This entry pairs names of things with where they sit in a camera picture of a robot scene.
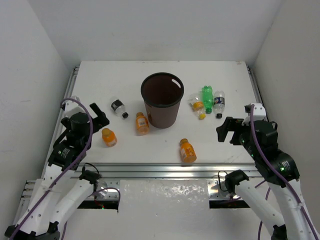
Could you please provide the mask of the small orange juice bottle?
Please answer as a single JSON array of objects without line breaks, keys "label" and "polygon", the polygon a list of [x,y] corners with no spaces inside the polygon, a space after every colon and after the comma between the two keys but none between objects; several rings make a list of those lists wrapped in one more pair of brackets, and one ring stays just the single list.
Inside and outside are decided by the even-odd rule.
[{"label": "small orange juice bottle", "polygon": [[101,131],[101,134],[102,134],[102,140],[108,147],[113,147],[117,144],[118,140],[116,138],[116,135],[109,128],[104,128]]}]

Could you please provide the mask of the clear bottle black label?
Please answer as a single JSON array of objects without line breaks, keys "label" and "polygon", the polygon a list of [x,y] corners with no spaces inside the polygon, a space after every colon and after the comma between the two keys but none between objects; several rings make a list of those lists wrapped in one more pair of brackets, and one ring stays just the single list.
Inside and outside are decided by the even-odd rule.
[{"label": "clear bottle black label", "polygon": [[126,109],[125,109],[125,105],[123,104],[123,102],[117,98],[114,97],[111,100],[111,104],[110,104],[111,109],[113,110],[113,112],[118,116],[121,117],[123,119],[126,119],[129,114],[127,113]]}]

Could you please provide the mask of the green plastic bottle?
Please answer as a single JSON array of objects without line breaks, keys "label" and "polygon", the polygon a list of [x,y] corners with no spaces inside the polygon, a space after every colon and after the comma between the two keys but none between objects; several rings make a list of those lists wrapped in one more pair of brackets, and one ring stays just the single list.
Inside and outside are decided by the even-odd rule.
[{"label": "green plastic bottle", "polygon": [[212,108],[213,108],[213,89],[212,87],[209,85],[205,85],[202,89],[202,102],[205,108],[205,112],[207,114],[211,114],[212,113]]}]

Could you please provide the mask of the orange bottle barcode label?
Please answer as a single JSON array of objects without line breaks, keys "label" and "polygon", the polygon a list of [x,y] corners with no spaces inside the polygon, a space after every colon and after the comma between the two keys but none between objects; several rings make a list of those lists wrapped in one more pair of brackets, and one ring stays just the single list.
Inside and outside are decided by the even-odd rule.
[{"label": "orange bottle barcode label", "polygon": [[142,112],[136,114],[136,130],[140,135],[146,135],[150,131],[148,119],[144,116]]}]

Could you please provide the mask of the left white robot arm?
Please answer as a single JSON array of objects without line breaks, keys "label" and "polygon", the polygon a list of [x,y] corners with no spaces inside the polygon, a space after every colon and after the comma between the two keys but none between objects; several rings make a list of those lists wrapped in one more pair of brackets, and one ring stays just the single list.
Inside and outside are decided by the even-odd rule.
[{"label": "left white robot arm", "polygon": [[59,240],[64,227],[79,205],[95,193],[102,177],[98,172],[82,169],[71,190],[61,197],[67,182],[91,148],[92,136],[110,121],[96,103],[90,104],[93,118],[85,109],[61,120],[65,131],[53,145],[52,153],[38,188],[24,215],[7,227],[4,235],[10,240]]}]

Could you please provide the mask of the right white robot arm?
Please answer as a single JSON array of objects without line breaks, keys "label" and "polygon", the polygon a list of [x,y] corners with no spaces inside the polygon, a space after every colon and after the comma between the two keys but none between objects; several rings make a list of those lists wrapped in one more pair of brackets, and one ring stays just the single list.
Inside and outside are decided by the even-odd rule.
[{"label": "right white robot arm", "polygon": [[243,146],[253,158],[255,167],[273,192],[279,211],[257,192],[243,170],[225,176],[224,185],[231,194],[241,197],[265,225],[273,240],[318,240],[302,192],[300,173],[293,158],[278,148],[277,123],[227,117],[217,127],[219,142],[233,132],[230,143]]}]

